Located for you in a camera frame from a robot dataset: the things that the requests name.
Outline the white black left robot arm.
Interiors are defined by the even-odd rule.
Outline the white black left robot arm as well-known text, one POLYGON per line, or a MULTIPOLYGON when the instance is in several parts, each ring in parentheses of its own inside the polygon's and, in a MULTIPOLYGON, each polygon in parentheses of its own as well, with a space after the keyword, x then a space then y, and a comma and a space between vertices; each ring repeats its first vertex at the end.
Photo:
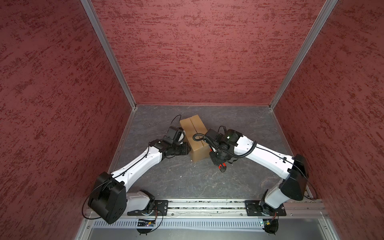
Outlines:
POLYGON ((185 156, 191 147, 184 142, 183 128, 169 127, 162 139, 148 143, 142 154, 129 164, 112 172, 101 173, 84 204, 108 224, 116 222, 124 213, 155 211, 155 197, 147 191, 129 193, 131 186, 150 168, 164 159, 185 156))

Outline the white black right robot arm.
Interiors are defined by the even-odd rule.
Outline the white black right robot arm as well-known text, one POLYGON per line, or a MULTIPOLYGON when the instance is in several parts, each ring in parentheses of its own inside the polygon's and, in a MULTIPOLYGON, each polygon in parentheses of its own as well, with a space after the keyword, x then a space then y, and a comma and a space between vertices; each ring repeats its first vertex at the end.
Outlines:
POLYGON ((226 163, 231 159, 246 158, 281 178, 280 183, 266 190, 259 202, 257 209, 264 215, 275 214, 289 200, 302 201, 305 198, 309 174, 303 156, 293 157, 275 152, 234 130, 221 134, 210 129, 206 134, 195 134, 193 139, 196 142, 204 141, 210 146, 210 158, 221 172, 225 172, 226 163))

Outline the brown cardboard express box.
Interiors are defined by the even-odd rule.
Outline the brown cardboard express box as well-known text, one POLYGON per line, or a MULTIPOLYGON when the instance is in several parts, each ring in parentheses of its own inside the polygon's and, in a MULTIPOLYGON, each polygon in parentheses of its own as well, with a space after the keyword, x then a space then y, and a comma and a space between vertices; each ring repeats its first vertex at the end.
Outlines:
POLYGON ((202 136, 198 135, 194 137, 195 134, 205 135, 208 131, 201 118, 198 115, 194 115, 190 118, 180 120, 180 125, 186 133, 185 140, 191 147, 190 156, 192 161, 196 163, 209 158, 211 151, 210 146, 201 140, 202 136))

